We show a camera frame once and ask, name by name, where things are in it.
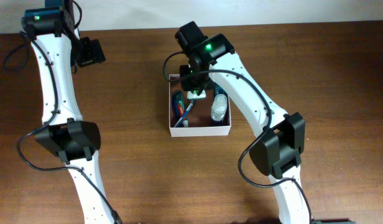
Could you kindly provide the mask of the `green white soap box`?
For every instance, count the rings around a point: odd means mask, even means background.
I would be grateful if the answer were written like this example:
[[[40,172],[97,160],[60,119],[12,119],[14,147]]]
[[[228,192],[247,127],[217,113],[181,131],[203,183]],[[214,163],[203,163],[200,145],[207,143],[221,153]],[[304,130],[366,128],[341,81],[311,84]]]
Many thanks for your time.
[[[193,90],[193,91],[187,91],[187,99],[188,100],[200,100],[206,98],[206,92],[205,90]]]

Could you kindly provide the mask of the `blue white toothbrush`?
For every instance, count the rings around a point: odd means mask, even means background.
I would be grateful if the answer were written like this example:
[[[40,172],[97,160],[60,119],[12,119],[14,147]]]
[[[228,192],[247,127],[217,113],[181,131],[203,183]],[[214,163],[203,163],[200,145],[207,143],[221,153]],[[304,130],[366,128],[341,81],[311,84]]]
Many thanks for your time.
[[[179,125],[185,121],[186,116],[188,115],[188,113],[190,112],[191,108],[194,105],[194,101],[195,100],[191,100],[190,101],[190,103],[189,103],[188,107],[186,108],[186,110],[185,110],[184,114],[182,115],[182,117],[180,117],[179,120],[175,123],[175,125],[174,125],[175,128],[179,127]]]

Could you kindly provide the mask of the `green red toothpaste tube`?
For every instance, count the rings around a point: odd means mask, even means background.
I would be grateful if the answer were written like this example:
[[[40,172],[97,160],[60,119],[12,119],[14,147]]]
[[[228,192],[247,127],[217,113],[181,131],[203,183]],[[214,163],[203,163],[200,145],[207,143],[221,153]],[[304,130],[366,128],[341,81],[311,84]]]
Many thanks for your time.
[[[173,94],[177,94],[178,112],[179,112],[179,118],[180,118],[180,117],[182,117],[182,115],[184,114],[184,112],[187,108],[185,106],[185,102],[183,99],[183,93],[182,93],[182,91],[178,90],[178,91],[173,92]],[[187,128],[187,127],[189,127],[188,120],[185,119],[185,121],[183,123],[181,123],[178,128]]]

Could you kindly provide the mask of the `teal mouthwash bottle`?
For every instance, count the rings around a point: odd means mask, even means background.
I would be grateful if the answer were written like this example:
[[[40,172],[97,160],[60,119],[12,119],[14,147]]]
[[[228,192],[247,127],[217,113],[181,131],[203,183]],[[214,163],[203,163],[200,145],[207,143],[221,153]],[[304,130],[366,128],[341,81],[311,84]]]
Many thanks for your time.
[[[219,86],[219,85],[216,85],[213,89],[213,96],[214,98],[217,96],[217,95],[224,95],[224,96],[227,96],[228,94]]]

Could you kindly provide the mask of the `blue disposable razor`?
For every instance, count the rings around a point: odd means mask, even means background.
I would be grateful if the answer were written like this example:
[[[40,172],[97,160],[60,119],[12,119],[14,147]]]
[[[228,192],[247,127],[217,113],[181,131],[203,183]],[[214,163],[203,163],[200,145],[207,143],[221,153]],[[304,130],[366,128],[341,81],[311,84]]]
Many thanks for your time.
[[[177,94],[172,95],[171,103],[172,103],[173,116],[174,116],[175,121],[177,121],[179,119]]]

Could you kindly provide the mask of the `blue foam soap bottle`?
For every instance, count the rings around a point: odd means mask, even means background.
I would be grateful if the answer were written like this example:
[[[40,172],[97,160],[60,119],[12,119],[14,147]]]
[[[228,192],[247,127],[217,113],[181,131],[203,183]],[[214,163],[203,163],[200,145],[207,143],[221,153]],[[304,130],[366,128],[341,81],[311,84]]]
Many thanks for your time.
[[[221,126],[228,108],[228,98],[224,94],[218,94],[214,98],[211,107],[211,125]]]

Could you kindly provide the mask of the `white pink cardboard box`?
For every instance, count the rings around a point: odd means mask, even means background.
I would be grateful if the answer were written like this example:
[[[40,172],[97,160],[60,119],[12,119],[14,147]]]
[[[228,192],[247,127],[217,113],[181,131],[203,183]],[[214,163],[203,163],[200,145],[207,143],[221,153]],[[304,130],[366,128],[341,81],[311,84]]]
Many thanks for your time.
[[[168,126],[171,137],[200,137],[200,136],[227,136],[231,129],[231,107],[230,98],[228,98],[228,105],[226,115],[223,119],[221,126],[212,126],[211,124],[211,107],[214,102],[213,90],[206,90],[206,98],[196,100],[186,116],[188,127],[176,128],[176,116],[172,107],[172,95],[175,91],[183,93],[185,107],[189,105],[187,93],[184,92],[179,83],[168,84]]]

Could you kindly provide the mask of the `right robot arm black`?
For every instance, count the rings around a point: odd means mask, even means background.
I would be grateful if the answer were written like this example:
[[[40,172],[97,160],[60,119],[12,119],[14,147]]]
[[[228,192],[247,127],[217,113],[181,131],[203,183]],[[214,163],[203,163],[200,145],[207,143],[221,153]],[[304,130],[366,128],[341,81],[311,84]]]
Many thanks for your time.
[[[281,223],[316,223],[300,180],[301,155],[305,143],[305,120],[288,114],[273,102],[250,76],[240,56],[223,35],[208,37],[195,22],[181,26],[175,34],[187,65],[180,66],[179,82],[185,91],[202,93],[220,86],[247,119],[256,139],[245,156],[267,176],[275,192]]]

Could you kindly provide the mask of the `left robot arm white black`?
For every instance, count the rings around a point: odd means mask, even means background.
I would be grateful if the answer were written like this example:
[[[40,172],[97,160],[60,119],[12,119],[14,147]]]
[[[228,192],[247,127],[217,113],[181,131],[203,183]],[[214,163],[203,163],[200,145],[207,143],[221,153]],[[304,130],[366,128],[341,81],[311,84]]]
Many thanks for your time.
[[[104,62],[97,39],[79,36],[74,1],[46,1],[26,10],[21,35],[30,40],[37,57],[43,94],[42,127],[31,136],[60,159],[70,173],[85,223],[121,223],[110,205],[99,171],[101,136],[98,125],[84,121],[76,102],[72,71]]]

